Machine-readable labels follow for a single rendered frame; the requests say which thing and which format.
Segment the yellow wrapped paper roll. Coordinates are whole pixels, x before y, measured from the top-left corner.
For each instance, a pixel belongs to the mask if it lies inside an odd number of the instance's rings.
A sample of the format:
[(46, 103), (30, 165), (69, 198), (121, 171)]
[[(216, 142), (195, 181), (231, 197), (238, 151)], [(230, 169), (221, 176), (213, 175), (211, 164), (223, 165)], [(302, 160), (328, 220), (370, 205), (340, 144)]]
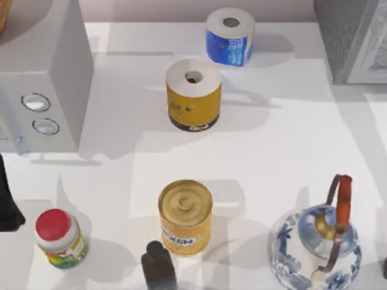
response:
[(182, 59), (166, 73), (169, 119), (177, 128), (201, 132), (212, 127), (220, 116), (222, 75), (202, 59)]

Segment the yellow can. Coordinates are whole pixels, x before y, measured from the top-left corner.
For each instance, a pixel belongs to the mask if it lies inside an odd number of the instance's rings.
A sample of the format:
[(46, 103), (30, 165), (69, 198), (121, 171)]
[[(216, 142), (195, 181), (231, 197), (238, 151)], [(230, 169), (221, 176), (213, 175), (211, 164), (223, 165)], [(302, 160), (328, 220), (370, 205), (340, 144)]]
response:
[(168, 184), (158, 198), (161, 237), (178, 256), (194, 256), (211, 237), (213, 199), (202, 183), (181, 179)]

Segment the blue wrapped paper roll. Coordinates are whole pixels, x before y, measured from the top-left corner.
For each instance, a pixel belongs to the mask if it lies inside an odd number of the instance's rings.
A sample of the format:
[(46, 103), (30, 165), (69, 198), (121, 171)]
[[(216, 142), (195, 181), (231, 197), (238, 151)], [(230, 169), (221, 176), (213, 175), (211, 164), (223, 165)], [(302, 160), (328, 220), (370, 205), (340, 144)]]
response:
[(252, 56), (255, 20), (246, 11), (226, 7), (215, 10), (206, 22), (206, 52), (215, 63), (244, 66)]

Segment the dark brown bottle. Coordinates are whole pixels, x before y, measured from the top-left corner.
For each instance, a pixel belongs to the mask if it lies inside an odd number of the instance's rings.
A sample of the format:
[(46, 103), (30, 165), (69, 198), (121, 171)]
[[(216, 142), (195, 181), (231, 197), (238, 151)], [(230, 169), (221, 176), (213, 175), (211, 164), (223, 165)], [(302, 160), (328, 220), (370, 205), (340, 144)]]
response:
[(161, 242), (153, 240), (147, 244), (141, 265), (148, 290), (178, 290), (171, 255)]

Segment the smaller microwave knob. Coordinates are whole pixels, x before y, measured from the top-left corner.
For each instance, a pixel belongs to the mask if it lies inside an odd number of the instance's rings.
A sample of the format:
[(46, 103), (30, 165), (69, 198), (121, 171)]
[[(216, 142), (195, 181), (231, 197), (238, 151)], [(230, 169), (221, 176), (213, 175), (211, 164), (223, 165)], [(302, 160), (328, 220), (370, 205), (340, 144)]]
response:
[(32, 122), (33, 129), (42, 135), (55, 135), (59, 132), (60, 126), (52, 119), (44, 118)]

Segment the blue and white teapot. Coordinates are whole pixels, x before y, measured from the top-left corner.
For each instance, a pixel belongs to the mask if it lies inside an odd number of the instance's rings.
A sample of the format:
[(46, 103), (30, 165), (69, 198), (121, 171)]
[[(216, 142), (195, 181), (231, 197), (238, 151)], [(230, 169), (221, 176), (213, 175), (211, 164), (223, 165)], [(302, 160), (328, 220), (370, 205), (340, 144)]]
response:
[(286, 290), (348, 290), (357, 277), (362, 249), (350, 222), (351, 184), (337, 174), (323, 204), (289, 214), (270, 248), (270, 266)]

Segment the larger microwave knob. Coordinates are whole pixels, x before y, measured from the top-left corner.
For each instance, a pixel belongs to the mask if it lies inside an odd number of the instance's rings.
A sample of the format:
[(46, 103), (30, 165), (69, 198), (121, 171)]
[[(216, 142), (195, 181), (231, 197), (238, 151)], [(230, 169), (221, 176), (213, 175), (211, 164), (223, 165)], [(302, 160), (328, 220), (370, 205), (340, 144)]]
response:
[(21, 102), (27, 109), (33, 112), (44, 112), (51, 106), (49, 99), (36, 92), (23, 95), (21, 97)]

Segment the red capped white bottle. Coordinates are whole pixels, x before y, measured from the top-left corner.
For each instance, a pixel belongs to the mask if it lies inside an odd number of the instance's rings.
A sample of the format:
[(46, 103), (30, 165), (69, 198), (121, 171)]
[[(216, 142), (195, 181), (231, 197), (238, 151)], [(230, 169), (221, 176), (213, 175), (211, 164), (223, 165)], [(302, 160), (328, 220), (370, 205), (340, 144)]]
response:
[(56, 268), (70, 269), (88, 253), (88, 242), (77, 219), (65, 210), (51, 208), (41, 213), (34, 234), (37, 245)]

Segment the pale microwave oven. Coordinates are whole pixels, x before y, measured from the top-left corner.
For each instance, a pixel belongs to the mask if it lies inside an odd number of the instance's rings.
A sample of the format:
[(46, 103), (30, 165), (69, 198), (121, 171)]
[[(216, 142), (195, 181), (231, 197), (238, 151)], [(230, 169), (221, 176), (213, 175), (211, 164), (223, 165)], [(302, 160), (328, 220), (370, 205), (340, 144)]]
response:
[[(13, 0), (0, 38), (0, 153), (77, 151), (93, 69), (79, 0)], [(47, 111), (22, 104), (32, 92), (49, 99)], [(44, 118), (57, 134), (33, 129)]]

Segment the grey cabinet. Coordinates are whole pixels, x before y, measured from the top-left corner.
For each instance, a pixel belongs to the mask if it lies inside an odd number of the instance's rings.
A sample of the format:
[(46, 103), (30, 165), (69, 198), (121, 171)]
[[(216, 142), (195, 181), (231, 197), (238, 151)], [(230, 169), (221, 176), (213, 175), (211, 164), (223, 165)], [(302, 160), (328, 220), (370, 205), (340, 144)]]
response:
[(387, 85), (387, 0), (313, 0), (335, 85)]

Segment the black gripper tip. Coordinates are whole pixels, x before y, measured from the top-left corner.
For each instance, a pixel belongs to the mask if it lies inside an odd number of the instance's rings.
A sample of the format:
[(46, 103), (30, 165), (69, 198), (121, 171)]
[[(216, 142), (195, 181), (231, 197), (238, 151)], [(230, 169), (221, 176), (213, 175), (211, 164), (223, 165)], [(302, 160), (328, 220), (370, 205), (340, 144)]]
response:
[(0, 154), (0, 233), (18, 231), (25, 221), (24, 215), (11, 195), (4, 160)]

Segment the woven basket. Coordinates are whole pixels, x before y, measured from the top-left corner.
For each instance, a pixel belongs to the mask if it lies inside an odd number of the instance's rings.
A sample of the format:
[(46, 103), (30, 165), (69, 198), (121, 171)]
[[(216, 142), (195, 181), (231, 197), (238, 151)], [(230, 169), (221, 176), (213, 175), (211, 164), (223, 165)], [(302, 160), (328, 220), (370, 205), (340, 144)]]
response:
[(5, 31), (12, 2), (13, 0), (0, 0), (0, 38)]

